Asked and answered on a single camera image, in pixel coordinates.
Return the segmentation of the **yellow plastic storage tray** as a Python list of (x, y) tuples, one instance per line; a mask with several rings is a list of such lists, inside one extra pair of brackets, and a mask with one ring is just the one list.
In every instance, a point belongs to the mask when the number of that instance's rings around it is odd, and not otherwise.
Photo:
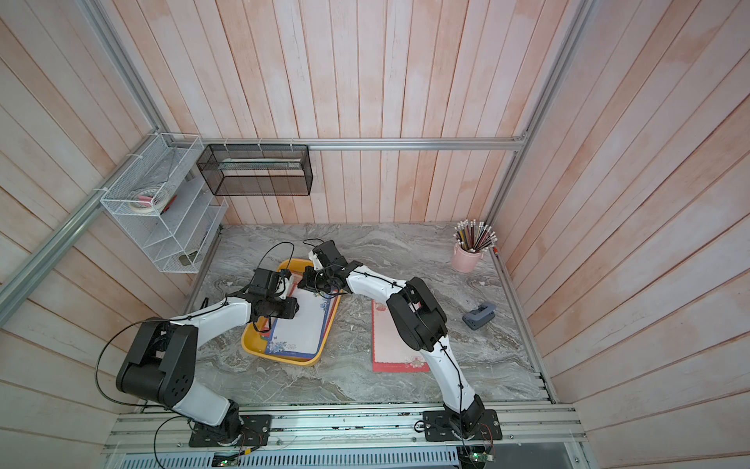
[(292, 296), (298, 300), (299, 310), (292, 320), (261, 318), (257, 328), (254, 324), (246, 326), (241, 338), (241, 347), (246, 353), (300, 367), (311, 367), (320, 360), (340, 298), (298, 289), (297, 283), (302, 279), (304, 269), (312, 265), (311, 261), (303, 259), (292, 259), (279, 265), (279, 270), (291, 271), (294, 281)]

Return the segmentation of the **pink red-bordered stationery paper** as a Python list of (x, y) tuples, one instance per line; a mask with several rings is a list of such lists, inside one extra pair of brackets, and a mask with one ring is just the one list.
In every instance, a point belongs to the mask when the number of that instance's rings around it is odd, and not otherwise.
[(372, 370), (380, 373), (428, 372), (424, 358), (400, 338), (388, 308), (372, 301)]

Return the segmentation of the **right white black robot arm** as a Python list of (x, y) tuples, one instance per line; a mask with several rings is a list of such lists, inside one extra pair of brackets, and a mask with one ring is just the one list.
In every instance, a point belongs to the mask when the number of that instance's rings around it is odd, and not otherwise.
[(386, 306), (400, 340), (429, 365), (443, 408), (422, 414), (417, 431), (427, 441), (466, 444), (503, 439), (497, 413), (484, 406), (461, 371), (450, 346), (447, 315), (423, 279), (402, 281), (378, 274), (359, 261), (347, 260), (332, 240), (314, 246), (309, 258), (312, 266), (304, 269), (300, 289), (327, 296), (361, 295)]

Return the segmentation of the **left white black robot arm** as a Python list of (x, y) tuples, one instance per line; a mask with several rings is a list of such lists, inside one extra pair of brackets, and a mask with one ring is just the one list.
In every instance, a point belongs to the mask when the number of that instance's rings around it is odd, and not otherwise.
[(198, 442), (234, 446), (247, 439), (239, 406), (195, 378), (205, 343), (259, 318), (292, 319), (291, 271), (259, 268), (248, 285), (224, 300), (171, 320), (143, 322), (116, 377), (118, 391), (154, 402), (193, 422)]

